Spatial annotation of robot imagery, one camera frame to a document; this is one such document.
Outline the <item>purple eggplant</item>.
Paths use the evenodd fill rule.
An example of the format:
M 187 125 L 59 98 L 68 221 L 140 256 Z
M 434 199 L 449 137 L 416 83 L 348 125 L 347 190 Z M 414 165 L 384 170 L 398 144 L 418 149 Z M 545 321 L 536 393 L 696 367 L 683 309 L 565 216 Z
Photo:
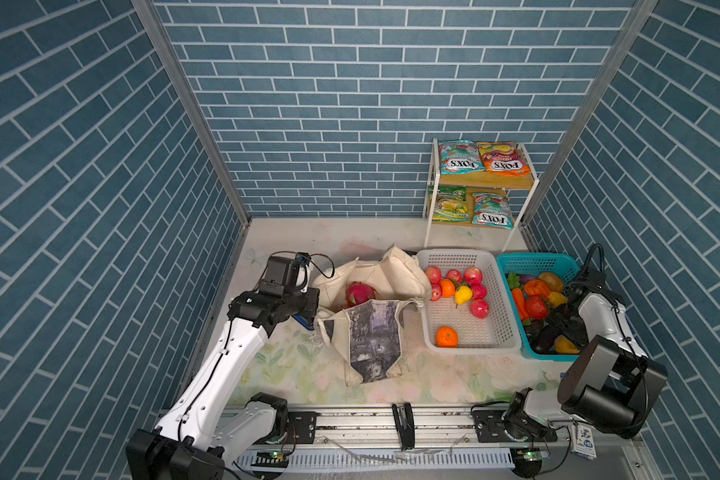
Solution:
M 558 328 L 550 325 L 543 327 L 530 343 L 532 351 L 541 355 L 549 355 L 555 349 L 554 342 L 559 336 Z

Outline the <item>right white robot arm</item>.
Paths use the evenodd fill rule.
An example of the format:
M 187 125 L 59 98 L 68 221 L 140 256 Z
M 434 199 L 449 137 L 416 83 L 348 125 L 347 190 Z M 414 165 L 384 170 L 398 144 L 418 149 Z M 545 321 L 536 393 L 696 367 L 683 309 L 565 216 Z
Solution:
M 526 388 L 507 403 L 473 406 L 480 442 L 554 442 L 568 426 L 630 439 L 643 428 L 667 382 L 667 370 L 633 338 L 618 295 L 592 284 L 576 286 L 572 317 L 582 320 L 588 344 L 556 391 Z

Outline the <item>teal plastic basket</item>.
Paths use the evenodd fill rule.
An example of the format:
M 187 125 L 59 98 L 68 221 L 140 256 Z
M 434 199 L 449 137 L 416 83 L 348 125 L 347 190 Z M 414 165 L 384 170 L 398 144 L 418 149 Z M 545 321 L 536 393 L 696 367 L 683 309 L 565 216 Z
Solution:
M 564 283 L 570 282 L 580 271 L 577 261 L 568 255 L 558 253 L 505 253 L 496 258 L 499 271 L 506 276 L 510 272 L 516 274 L 538 275 L 543 272 L 556 274 Z M 514 300 L 510 299 L 510 305 L 515 315 L 522 341 L 522 355 L 529 359 L 538 361 L 573 362 L 576 355 L 538 354 L 531 349 L 528 337 L 525 333 L 522 320 L 515 308 Z

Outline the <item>pink dragon fruit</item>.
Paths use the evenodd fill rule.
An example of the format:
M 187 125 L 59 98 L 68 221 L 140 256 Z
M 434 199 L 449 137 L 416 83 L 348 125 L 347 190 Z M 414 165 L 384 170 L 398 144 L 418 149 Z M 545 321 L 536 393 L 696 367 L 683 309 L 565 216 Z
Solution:
M 348 307 L 358 306 L 369 300 L 375 300 L 376 298 L 376 290 L 365 283 L 352 282 L 346 287 L 345 300 Z

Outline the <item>green fox's candy bag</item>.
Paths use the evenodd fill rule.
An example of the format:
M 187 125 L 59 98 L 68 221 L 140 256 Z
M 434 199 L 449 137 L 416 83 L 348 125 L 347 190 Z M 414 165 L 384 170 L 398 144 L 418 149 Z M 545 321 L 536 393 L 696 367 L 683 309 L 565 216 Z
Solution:
M 440 172 L 443 175 L 457 175 L 482 172 L 478 146 L 471 140 L 444 141 L 438 147 Z
M 508 200 L 503 195 L 476 192 L 472 194 L 474 202 L 471 223 L 502 229 L 512 229 L 513 220 Z

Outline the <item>black rail clamp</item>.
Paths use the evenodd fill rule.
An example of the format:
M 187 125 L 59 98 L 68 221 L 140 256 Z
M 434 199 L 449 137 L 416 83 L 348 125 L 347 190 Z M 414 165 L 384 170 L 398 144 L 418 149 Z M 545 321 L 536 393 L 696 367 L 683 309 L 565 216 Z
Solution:
M 416 445 L 416 433 L 412 405 L 408 402 L 393 404 L 392 413 L 400 449 L 403 452 L 413 450 Z

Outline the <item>white wooden two-tier shelf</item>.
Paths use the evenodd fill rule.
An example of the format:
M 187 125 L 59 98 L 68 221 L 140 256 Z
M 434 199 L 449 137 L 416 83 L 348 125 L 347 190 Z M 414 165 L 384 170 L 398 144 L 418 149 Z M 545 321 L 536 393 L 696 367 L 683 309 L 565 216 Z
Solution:
M 525 191 L 526 199 L 517 215 L 512 215 L 513 228 L 509 231 L 505 239 L 504 245 L 500 249 L 505 252 L 513 240 L 515 234 L 519 231 L 520 223 L 524 220 L 526 212 L 529 210 L 530 201 L 533 199 L 535 192 L 539 186 L 539 175 L 537 174 L 535 165 L 531 160 L 531 156 L 523 143 L 517 144 L 519 156 L 526 162 L 530 172 L 523 176 L 502 176 L 497 173 L 488 171 L 473 172 L 467 174 L 449 174 L 442 175 L 441 159 L 439 153 L 440 144 L 437 138 L 432 139 L 431 156 L 428 168 L 426 197 L 424 200 L 424 210 L 422 218 L 426 220 L 424 230 L 424 239 L 422 247 L 428 248 L 432 236 L 432 226 L 436 223 L 434 220 L 434 211 L 436 206 L 436 196 L 441 186 L 463 187 L 467 193 L 467 204 L 471 213 L 474 212 L 474 202 L 470 197 L 475 191 L 485 191 L 494 194 L 508 195 L 512 191 Z

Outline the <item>green yellow candy bag lower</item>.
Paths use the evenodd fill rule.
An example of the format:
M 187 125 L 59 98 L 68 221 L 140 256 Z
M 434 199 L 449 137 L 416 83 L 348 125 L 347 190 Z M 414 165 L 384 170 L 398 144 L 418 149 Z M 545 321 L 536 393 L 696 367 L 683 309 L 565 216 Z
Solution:
M 470 219 L 465 187 L 442 186 L 435 195 L 433 220 L 461 223 Z

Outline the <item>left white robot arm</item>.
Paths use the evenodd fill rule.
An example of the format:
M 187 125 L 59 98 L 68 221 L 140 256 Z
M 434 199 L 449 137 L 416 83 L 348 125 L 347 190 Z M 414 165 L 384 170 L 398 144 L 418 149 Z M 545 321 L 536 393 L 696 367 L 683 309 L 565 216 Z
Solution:
M 228 319 L 212 352 L 176 403 L 150 430 L 136 430 L 125 447 L 134 479 L 221 479 L 249 447 L 281 446 L 282 464 L 295 451 L 298 429 L 285 399 L 254 395 L 242 412 L 219 424 L 227 402 L 275 328 L 290 319 L 313 325 L 319 291 L 304 252 L 276 252 L 255 286 L 228 306 Z

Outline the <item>red bell pepper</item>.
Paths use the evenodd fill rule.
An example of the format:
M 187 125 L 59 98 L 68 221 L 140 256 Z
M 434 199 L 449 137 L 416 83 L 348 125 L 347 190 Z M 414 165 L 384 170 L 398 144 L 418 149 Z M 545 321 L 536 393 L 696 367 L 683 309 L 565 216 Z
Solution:
M 544 320 L 549 315 L 547 303 L 542 295 L 528 297 L 525 300 L 524 308 L 528 317 L 534 320 Z

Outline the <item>orange Fox's candy bag top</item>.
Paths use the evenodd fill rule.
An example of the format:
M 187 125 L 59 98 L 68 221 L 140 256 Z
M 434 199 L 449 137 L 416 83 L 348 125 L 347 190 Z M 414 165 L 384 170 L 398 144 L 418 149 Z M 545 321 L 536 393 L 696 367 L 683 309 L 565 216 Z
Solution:
M 520 177 L 531 173 L 516 142 L 478 142 L 483 167 L 490 173 Z

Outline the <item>green Fox's candy bag lower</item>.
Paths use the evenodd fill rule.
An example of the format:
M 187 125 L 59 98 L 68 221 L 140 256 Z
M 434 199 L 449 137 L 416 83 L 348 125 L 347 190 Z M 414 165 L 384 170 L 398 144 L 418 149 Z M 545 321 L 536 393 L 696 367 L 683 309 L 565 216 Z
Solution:
M 512 229 L 513 220 L 508 200 L 503 195 L 476 192 L 472 194 L 474 202 L 471 223 L 502 229 Z

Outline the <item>cream canvas tote bag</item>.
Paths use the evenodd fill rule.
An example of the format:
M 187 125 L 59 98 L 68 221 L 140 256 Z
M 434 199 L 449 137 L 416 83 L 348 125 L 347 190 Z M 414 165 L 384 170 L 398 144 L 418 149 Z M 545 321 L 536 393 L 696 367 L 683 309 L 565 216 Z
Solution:
M 362 282 L 377 292 L 375 300 L 348 307 L 348 284 Z M 349 386 L 402 375 L 403 311 L 421 311 L 431 286 L 417 259 L 393 246 L 379 261 L 355 259 L 338 267 L 331 278 L 311 282 L 320 291 L 315 329 L 343 360 Z

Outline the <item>green leafy vegetable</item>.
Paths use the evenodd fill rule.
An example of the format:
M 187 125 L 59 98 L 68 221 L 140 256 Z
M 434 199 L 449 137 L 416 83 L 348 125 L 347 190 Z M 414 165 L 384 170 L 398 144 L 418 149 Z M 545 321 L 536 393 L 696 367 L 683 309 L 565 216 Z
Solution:
M 506 276 L 506 280 L 510 290 L 519 289 L 521 287 L 520 277 L 515 272 L 509 272 Z

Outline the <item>brown potato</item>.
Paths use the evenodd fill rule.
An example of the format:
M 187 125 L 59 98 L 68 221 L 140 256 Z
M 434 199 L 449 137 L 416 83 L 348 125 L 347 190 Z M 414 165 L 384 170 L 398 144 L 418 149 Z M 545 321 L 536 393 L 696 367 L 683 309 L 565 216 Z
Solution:
M 545 283 L 550 291 L 563 293 L 565 284 L 563 280 L 552 272 L 543 272 L 538 275 L 538 279 Z

